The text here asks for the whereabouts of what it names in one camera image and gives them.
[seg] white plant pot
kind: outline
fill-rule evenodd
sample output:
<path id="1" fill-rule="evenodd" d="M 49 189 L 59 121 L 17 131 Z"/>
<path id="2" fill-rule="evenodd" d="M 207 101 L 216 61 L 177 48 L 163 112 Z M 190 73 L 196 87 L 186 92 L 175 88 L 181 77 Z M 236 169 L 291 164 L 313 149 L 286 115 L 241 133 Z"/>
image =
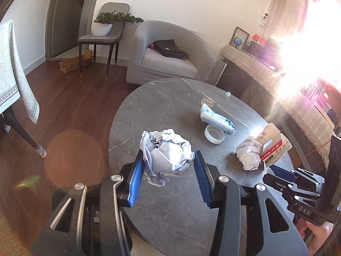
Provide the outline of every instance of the white plant pot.
<path id="1" fill-rule="evenodd" d="M 93 22 L 91 25 L 91 34 L 94 36 L 107 36 L 112 26 L 112 24 L 108 25 Z"/>

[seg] black bag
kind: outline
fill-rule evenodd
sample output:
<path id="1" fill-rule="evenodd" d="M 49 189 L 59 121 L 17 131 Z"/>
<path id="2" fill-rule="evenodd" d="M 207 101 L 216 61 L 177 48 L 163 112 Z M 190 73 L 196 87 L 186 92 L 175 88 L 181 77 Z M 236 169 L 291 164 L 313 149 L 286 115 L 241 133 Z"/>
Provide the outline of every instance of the black bag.
<path id="1" fill-rule="evenodd" d="M 186 52 L 178 50 L 173 39 L 154 41 L 154 49 L 158 51 L 162 56 L 167 58 L 176 58 L 181 60 L 187 60 L 188 56 Z"/>

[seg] tablecloth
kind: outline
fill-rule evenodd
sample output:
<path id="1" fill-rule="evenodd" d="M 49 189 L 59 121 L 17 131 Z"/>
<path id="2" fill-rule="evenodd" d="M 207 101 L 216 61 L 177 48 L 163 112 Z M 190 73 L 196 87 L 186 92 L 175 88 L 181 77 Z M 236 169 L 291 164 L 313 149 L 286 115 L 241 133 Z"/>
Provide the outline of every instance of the tablecloth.
<path id="1" fill-rule="evenodd" d="M 37 122 L 39 104 L 23 72 L 15 41 L 14 23 L 0 25 L 0 113 L 19 98 L 23 100 L 30 120 Z"/>
<path id="2" fill-rule="evenodd" d="M 226 45 L 221 49 L 220 55 L 243 69 L 278 101 L 318 149 L 325 167 L 328 168 L 330 139 L 335 133 L 314 105 L 298 89 L 286 91 L 284 86 L 287 82 L 284 77 L 244 51 Z"/>

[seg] white wall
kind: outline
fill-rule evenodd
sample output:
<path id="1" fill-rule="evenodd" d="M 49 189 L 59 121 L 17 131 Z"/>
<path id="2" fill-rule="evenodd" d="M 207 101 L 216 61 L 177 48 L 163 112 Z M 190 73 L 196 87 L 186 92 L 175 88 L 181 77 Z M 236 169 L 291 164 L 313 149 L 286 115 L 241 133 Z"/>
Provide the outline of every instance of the white wall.
<path id="1" fill-rule="evenodd" d="M 260 33 L 261 15 L 271 0 L 97 0 L 94 18 L 107 2 L 130 5 L 130 12 L 144 20 L 174 23 L 198 33 L 219 56 L 229 43 L 236 26 L 250 33 Z M 130 40 L 136 25 L 126 26 L 120 43 L 119 58 L 129 59 Z M 109 48 L 98 46 L 97 55 L 108 56 Z"/>
<path id="2" fill-rule="evenodd" d="M 1 23 L 14 20 L 15 36 L 25 73 L 45 57 L 45 24 L 50 0 L 14 0 Z"/>

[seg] chair leg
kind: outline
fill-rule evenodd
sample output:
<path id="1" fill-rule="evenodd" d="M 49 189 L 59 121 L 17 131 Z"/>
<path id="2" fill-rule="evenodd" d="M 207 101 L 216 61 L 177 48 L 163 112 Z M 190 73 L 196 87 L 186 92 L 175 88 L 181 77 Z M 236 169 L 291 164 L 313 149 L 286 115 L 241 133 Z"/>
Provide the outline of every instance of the chair leg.
<path id="1" fill-rule="evenodd" d="M 82 44 L 78 45 L 79 48 L 79 72 L 81 74 L 81 79 L 83 78 L 82 74 Z"/>
<path id="2" fill-rule="evenodd" d="M 116 43 L 116 51 L 115 51 L 115 67 L 117 65 L 117 57 L 118 57 L 118 47 L 120 45 L 120 42 Z"/>
<path id="3" fill-rule="evenodd" d="M 97 44 L 94 44 L 93 45 L 93 65 L 96 64 L 96 47 L 97 47 Z"/>
<path id="4" fill-rule="evenodd" d="M 114 49 L 114 46 L 113 45 L 110 45 L 110 50 L 109 50 L 109 57 L 108 57 L 108 63 L 107 63 L 107 71 L 105 73 L 105 82 L 108 78 L 108 73 L 109 73 L 109 68 L 110 68 L 110 62 L 111 62 L 111 57 L 113 55 L 113 49 Z"/>
<path id="5" fill-rule="evenodd" d="M 4 116 L 7 118 L 9 124 L 14 128 L 14 130 L 16 130 L 18 134 L 22 136 L 22 138 L 27 141 L 28 144 L 31 145 L 39 155 L 41 155 L 41 157 L 44 158 L 46 156 L 46 150 L 37 144 L 23 129 L 18 120 L 15 118 L 12 107 L 9 107 L 4 111 Z"/>

